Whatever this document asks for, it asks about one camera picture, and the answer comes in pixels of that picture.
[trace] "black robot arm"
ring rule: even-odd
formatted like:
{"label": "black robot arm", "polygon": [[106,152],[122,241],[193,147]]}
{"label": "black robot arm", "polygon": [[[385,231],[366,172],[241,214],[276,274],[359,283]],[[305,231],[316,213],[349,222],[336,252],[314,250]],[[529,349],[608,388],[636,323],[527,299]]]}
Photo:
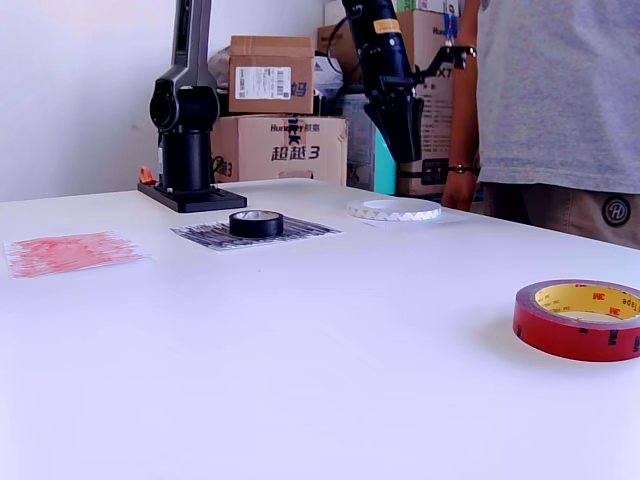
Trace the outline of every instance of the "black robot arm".
{"label": "black robot arm", "polygon": [[442,64],[465,68],[471,47],[442,47],[424,71],[409,64],[391,0],[342,0],[358,52],[365,94],[365,111],[380,130],[398,163],[422,159],[421,124],[424,101],[415,88],[437,75]]}
{"label": "black robot arm", "polygon": [[213,185],[211,130],[219,117],[209,73],[211,0],[176,0],[171,68],[155,82],[149,113],[158,129],[159,182],[138,189],[180,212],[244,208],[244,197]]}

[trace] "pink patterned paper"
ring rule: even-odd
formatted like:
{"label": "pink patterned paper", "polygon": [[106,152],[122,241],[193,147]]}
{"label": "pink patterned paper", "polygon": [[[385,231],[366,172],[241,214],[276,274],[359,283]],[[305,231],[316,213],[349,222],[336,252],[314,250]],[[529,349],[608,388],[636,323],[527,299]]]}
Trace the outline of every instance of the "pink patterned paper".
{"label": "pink patterned paper", "polygon": [[38,238],[5,243],[13,278],[117,265],[146,258],[138,247],[113,232]]}

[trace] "man's arm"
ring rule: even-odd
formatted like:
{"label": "man's arm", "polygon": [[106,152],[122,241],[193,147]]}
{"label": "man's arm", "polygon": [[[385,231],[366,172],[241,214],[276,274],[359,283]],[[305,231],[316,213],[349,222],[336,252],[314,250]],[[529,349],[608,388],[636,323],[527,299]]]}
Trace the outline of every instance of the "man's arm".
{"label": "man's arm", "polygon": [[[475,47],[478,38],[478,12],[482,0],[466,0],[460,22],[458,45]],[[453,72],[453,123],[449,146],[449,166],[474,166],[478,152],[478,111],[476,83],[478,68],[475,58],[469,58],[465,70]],[[474,173],[449,172],[443,195],[443,205],[469,210],[476,190]]]}

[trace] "bracelet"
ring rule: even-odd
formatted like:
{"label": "bracelet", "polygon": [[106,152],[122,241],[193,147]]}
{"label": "bracelet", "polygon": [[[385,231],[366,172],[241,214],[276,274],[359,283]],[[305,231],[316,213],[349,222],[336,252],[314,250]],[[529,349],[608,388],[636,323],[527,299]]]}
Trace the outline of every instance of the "bracelet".
{"label": "bracelet", "polygon": [[464,165],[456,165],[455,167],[449,167],[447,170],[450,171],[450,172],[454,172],[454,173],[471,172],[476,176],[480,175],[480,169],[479,168],[465,167]]}

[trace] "orange object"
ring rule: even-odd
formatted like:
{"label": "orange object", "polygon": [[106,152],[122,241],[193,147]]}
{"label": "orange object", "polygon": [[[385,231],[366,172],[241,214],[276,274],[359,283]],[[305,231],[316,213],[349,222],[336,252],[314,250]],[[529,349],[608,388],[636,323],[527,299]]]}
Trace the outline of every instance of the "orange object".
{"label": "orange object", "polygon": [[155,185],[157,183],[149,167],[142,167],[140,169],[140,183],[143,185]]}

